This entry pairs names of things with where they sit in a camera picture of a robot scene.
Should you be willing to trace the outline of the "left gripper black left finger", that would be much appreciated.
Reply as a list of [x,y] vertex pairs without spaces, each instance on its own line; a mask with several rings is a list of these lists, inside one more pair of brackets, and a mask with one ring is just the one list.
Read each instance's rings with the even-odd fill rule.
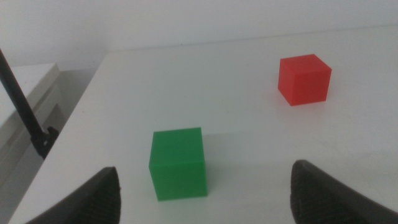
[[121,188],[115,167],[105,167],[30,224],[118,224]]

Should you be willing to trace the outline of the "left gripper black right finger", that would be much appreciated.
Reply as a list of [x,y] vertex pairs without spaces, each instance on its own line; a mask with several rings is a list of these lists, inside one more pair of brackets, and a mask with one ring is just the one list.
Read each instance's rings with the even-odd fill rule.
[[294,221],[311,223],[397,223],[397,212],[365,197],[306,160],[294,162],[290,178]]

